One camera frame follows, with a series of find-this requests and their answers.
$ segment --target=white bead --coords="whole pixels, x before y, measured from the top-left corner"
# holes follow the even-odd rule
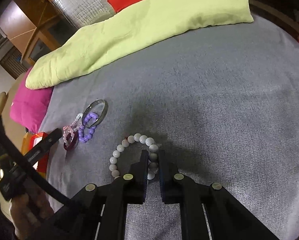
[[[123,152],[124,149],[125,149],[125,147],[124,147],[123,145],[121,145],[121,144],[117,145],[117,150],[118,150],[120,153]]]
[[[156,169],[159,167],[159,165],[155,162],[152,162],[148,165],[148,168],[151,170],[151,171],[156,171]]]
[[[154,139],[152,137],[148,137],[145,140],[145,143],[146,143],[147,146],[151,146],[152,144],[154,144]]]
[[[155,173],[153,171],[148,171],[147,173],[147,179],[154,179],[155,177]]]
[[[117,163],[117,158],[110,157],[109,162],[112,163],[112,164],[116,164]]]
[[[148,159],[151,162],[157,162],[157,154],[156,153],[150,153],[149,156],[148,156]]]
[[[123,147],[128,147],[129,146],[129,142],[126,140],[126,139],[124,139],[123,141],[122,141],[122,145],[123,145]]]
[[[140,133],[136,133],[135,135],[134,135],[134,140],[136,141],[136,142],[139,142],[139,138],[141,137],[142,135],[140,134]]]
[[[142,143],[142,144],[144,144],[145,141],[146,141],[146,139],[147,139],[147,136],[146,136],[146,135],[142,135],[142,136],[139,138],[139,142]]]
[[[115,177],[118,177],[119,176],[119,171],[118,170],[114,170],[112,171],[112,176],[115,178]]]
[[[109,170],[110,170],[110,171],[117,170],[117,166],[116,166],[115,164],[111,164],[111,165],[109,166]]]
[[[118,150],[115,150],[115,151],[113,152],[113,156],[114,156],[115,158],[118,158],[118,157],[121,156],[121,153],[120,153]]]
[[[159,150],[159,147],[156,144],[152,144],[148,149],[151,153],[155,153]]]
[[[130,135],[130,136],[127,138],[127,141],[128,141],[129,143],[135,143],[134,136],[133,136],[133,135]]]

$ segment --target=purple bead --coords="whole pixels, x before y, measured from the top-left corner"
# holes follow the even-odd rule
[[[93,118],[98,118],[98,114],[96,114],[96,113],[91,113],[91,117],[93,117]]]

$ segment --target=screw head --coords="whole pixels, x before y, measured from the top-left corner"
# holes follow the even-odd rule
[[[176,174],[174,175],[174,179],[182,180],[182,179],[184,179],[184,175],[181,174],[181,173],[176,173]]]
[[[125,180],[131,180],[132,178],[133,178],[133,175],[129,174],[129,173],[127,173],[123,176],[123,179],[125,179]]]
[[[96,186],[94,184],[87,184],[85,186],[86,191],[93,191],[94,189],[96,189]]]
[[[219,184],[218,182],[214,182],[212,184],[212,188],[215,189],[215,190],[220,190],[222,188],[222,185]]]

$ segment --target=gray fabric surface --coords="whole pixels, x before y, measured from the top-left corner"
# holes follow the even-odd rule
[[[151,136],[196,182],[220,182],[280,239],[299,235],[299,45],[254,16],[251,24],[188,31],[54,88],[42,131],[68,125],[92,101],[109,109],[93,139],[51,152],[49,182],[69,197],[113,179],[124,136]],[[137,162],[140,143],[118,161]],[[57,210],[60,204],[50,199]],[[158,176],[129,206],[126,239],[181,239],[179,208],[163,205]]]

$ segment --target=pink pillow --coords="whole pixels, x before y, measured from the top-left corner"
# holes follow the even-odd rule
[[[31,132],[38,129],[46,115],[54,87],[31,90],[25,87],[25,81],[32,70],[30,68],[21,83],[11,104],[10,118],[25,126]]]

